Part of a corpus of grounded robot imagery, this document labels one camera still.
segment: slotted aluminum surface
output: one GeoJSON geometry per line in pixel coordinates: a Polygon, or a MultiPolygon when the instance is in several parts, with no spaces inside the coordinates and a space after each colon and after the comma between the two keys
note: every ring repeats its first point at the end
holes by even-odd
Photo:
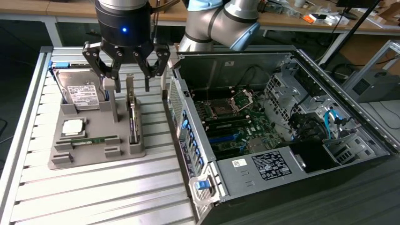
{"type": "MultiPolygon", "coordinates": [[[[53,62],[83,62],[81,48],[56,48],[51,59],[53,62]]],[[[149,63],[153,63],[155,54],[149,59],[149,63]]],[[[117,98],[124,98],[127,73],[135,73],[135,93],[141,102],[147,156],[69,169],[48,169],[61,98],[48,73],[40,106],[37,111],[32,111],[36,119],[28,152],[21,152],[25,154],[24,169],[11,223],[195,224],[161,104],[160,78],[149,83],[151,89],[145,92],[144,75],[137,65],[123,66],[123,93],[116,95],[117,98]]]]}

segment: orange object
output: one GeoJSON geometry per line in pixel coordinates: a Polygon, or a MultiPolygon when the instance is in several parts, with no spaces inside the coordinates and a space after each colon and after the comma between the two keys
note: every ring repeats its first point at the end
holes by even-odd
{"type": "Polygon", "coordinates": [[[304,19],[307,22],[313,23],[313,19],[311,18],[309,15],[305,15],[305,16],[303,17],[303,19],[304,19]]]}

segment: desk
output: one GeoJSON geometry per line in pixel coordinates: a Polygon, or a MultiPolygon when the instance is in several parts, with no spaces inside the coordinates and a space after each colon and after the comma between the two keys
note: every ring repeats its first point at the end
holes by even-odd
{"type": "MultiPolygon", "coordinates": [[[[316,5],[325,6],[331,4],[333,11],[337,11],[335,4],[325,0],[309,0],[316,5]]],[[[307,13],[307,9],[296,8],[301,13],[307,13]]],[[[63,46],[59,31],[57,22],[68,23],[97,23],[95,6],[89,0],[69,0],[68,3],[49,2],[48,0],[0,0],[0,19],[11,20],[31,20],[41,21],[45,23],[49,37],[55,46],[63,46]]],[[[160,14],[159,25],[160,26],[185,26],[187,9],[180,2],[164,14],[160,14]]],[[[321,32],[331,33],[333,26],[327,24],[309,24],[300,18],[288,17],[285,15],[277,15],[272,13],[263,13],[259,17],[261,24],[261,30],[281,30],[281,31],[303,31],[303,32],[321,32]]],[[[320,63],[324,63],[339,44],[343,42],[345,36],[349,33],[356,21],[351,21],[348,25],[337,26],[335,33],[339,33],[329,50],[320,63]]],[[[365,21],[356,34],[372,34],[372,35],[395,35],[399,36],[399,30],[384,30],[365,21]]]]}

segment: motherboard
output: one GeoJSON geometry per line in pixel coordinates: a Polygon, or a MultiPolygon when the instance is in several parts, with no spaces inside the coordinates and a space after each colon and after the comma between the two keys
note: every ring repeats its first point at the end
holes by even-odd
{"type": "Polygon", "coordinates": [[[195,101],[217,160],[276,148],[283,139],[245,89],[231,98],[195,101]]]}

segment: white label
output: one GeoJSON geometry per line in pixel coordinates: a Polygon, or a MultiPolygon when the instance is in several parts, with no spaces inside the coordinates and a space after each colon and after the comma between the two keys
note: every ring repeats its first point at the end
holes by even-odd
{"type": "Polygon", "coordinates": [[[225,66],[227,67],[231,67],[231,66],[233,66],[235,65],[235,61],[228,61],[228,62],[225,62],[225,66]]]}
{"type": "Polygon", "coordinates": [[[77,143],[72,143],[72,146],[87,145],[87,144],[93,144],[93,142],[91,142],[91,141],[77,142],[77,143]]]}
{"type": "Polygon", "coordinates": [[[233,167],[240,167],[240,166],[247,165],[247,162],[245,162],[245,159],[241,158],[241,159],[233,160],[232,164],[233,164],[233,167]]]}
{"type": "Polygon", "coordinates": [[[95,85],[68,86],[68,91],[76,106],[99,105],[95,85]]]}
{"type": "Polygon", "coordinates": [[[67,133],[65,136],[79,135],[79,133],[67,133]]]}

